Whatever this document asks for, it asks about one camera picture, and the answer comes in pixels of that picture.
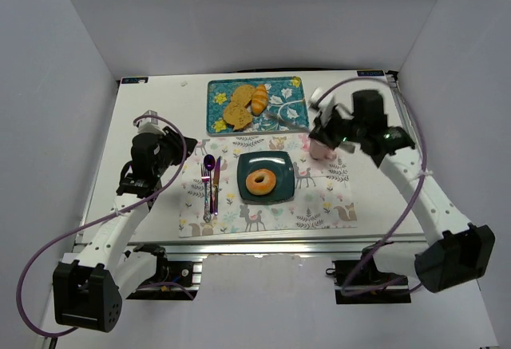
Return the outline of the orange glazed bagel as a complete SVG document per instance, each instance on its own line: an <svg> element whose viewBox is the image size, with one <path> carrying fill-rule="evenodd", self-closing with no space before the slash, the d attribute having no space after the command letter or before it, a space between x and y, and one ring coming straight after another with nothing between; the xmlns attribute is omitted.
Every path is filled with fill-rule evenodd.
<svg viewBox="0 0 511 349"><path fill-rule="evenodd" d="M275 188L276 175L269 169L258 169L247 176L245 185L252 195L264 196Z"/></svg>

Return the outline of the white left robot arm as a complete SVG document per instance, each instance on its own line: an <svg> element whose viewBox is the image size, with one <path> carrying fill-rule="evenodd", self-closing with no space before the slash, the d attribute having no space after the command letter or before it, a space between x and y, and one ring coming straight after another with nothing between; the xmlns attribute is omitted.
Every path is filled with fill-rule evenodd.
<svg viewBox="0 0 511 349"><path fill-rule="evenodd" d="M132 140L131 159L121 170L110 220L72 263L53 272L55 320L61 325L110 332L124 299L144 283L168 278L165 250L156 244L126 250L132 235L149 214L161 177L194 151L197 141L180 137L169 127L140 132Z"/></svg>

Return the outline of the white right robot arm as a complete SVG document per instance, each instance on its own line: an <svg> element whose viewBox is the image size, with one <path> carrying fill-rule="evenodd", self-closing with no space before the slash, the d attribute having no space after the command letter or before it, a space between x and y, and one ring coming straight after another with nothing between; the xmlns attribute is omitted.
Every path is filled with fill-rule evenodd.
<svg viewBox="0 0 511 349"><path fill-rule="evenodd" d="M495 243L493 231L487 225L473 224L454 206L427 170L425 147L418 147L405 129L388 124L379 91L359 90L353 93L352 103L353 111L345 118L328 92L317 89L313 93L310 108L316 116L309 133L310 154L321 160L345 143L359 145L402 195L407 203L404 213L414 214L426 242L390 241L398 228L394 224L362 252L342 282L342 294L352 297L378 290L377 286L351 290L359 273L414 277L433 293L481 278Z"/></svg>

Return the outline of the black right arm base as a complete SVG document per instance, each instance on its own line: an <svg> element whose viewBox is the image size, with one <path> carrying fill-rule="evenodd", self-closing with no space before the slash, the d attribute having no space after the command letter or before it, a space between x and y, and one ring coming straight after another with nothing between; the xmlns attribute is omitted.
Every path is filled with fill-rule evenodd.
<svg viewBox="0 0 511 349"><path fill-rule="evenodd" d="M355 276L347 291L358 291L371 286L378 289L361 295L343 295L341 286L357 263L357 260L336 260L325 270L326 276L334 282L335 301L338 305L411 303L408 279L394 273L379 272L372 262Z"/></svg>

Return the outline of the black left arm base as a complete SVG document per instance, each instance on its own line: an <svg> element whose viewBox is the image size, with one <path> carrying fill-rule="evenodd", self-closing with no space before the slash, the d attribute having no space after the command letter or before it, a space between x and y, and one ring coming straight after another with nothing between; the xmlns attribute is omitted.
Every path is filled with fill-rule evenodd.
<svg viewBox="0 0 511 349"><path fill-rule="evenodd" d="M149 253L151 256L156 257L156 272L142 282L142 285L173 282L186 288L193 297L196 296L197 290L192 290L196 263L190 260L173 260L168 257L167 252L162 246L156 244L142 244L135 248L127 249L123 252L123 261L125 262L135 253ZM192 300L181 288L167 285L136 290L127 299L159 301Z"/></svg>

